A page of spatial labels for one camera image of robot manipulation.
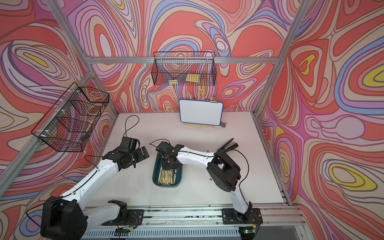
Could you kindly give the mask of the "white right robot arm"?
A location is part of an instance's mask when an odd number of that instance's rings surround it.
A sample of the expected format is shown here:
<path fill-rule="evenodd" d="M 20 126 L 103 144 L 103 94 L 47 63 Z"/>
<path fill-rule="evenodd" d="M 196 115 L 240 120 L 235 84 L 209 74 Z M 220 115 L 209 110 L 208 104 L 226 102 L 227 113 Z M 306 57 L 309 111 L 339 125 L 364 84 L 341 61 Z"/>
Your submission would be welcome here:
<path fill-rule="evenodd" d="M 172 146 L 162 141 L 157 147 L 157 153 L 162 157 L 164 170 L 175 170 L 183 165 L 191 165 L 206 170 L 215 185 L 229 193 L 232 208 L 222 209 L 222 219 L 225 225 L 260 226 L 263 223 L 260 210 L 253 207 L 242 191 L 240 166 L 228 155 L 236 151 L 237 144 L 229 148 L 221 147 L 215 153 L 192 150 L 183 145 Z"/>

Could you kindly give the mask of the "black stapler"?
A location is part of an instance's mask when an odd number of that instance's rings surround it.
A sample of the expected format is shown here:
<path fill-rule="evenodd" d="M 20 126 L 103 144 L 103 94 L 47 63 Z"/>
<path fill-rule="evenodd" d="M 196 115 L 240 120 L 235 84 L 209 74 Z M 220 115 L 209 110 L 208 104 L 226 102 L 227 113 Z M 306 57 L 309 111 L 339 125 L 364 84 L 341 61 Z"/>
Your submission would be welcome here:
<path fill-rule="evenodd" d="M 218 148 L 217 153 L 225 151 L 225 150 L 235 150 L 239 145 L 234 142 L 234 138 L 231 138 L 228 142 Z"/>

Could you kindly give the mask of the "aluminium frame post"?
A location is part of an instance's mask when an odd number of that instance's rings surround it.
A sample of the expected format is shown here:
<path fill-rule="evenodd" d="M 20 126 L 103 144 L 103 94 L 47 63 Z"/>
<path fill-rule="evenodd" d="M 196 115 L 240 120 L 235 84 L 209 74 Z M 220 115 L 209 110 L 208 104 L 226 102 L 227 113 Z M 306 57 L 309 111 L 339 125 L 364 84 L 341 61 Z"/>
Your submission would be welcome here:
<path fill-rule="evenodd" d="M 56 21 L 62 28 L 64 35 L 68 39 L 68 41 L 71 43 L 75 53 L 77 54 L 78 59 L 80 60 L 81 64 L 86 69 L 86 76 L 83 77 L 83 79 L 78 83 L 79 86 L 85 86 L 87 85 L 91 80 L 94 81 L 94 84 L 96 88 L 99 90 L 102 90 L 106 92 L 106 89 L 101 82 L 100 78 L 96 75 L 92 64 L 89 61 L 89 57 L 85 53 L 85 51 L 82 48 L 82 45 L 80 44 L 76 34 L 74 33 L 72 26 L 70 22 L 67 19 L 67 16 L 65 15 L 64 11 L 60 7 L 60 4 L 58 1 L 46 1 L 47 6 L 50 8 L 51 13 L 55 17 Z"/>

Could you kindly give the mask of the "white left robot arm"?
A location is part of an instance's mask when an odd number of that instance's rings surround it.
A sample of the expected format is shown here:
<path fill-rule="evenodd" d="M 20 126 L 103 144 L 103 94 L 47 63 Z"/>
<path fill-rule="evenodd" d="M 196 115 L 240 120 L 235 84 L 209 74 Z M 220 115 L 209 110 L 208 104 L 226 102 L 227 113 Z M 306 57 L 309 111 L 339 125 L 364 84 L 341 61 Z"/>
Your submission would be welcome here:
<path fill-rule="evenodd" d="M 102 224 L 129 224 L 132 216 L 124 202 L 110 200 L 88 210 L 86 205 L 111 177 L 148 158 L 147 149 L 140 146 L 138 139 L 123 137 L 120 145 L 102 156 L 96 168 L 74 187 L 44 202 L 41 236 L 51 240 L 79 240 Z"/>

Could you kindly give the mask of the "teal plastic storage box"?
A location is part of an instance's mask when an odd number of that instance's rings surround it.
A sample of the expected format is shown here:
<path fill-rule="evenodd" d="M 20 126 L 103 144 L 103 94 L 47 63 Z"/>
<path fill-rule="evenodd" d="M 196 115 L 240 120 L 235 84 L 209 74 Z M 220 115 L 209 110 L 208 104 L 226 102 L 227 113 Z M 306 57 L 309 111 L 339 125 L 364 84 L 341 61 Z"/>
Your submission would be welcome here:
<path fill-rule="evenodd" d="M 182 180 L 183 167 L 174 170 L 164 170 L 162 167 L 163 157 L 157 154 L 152 180 L 158 187 L 174 188 L 177 187 Z"/>

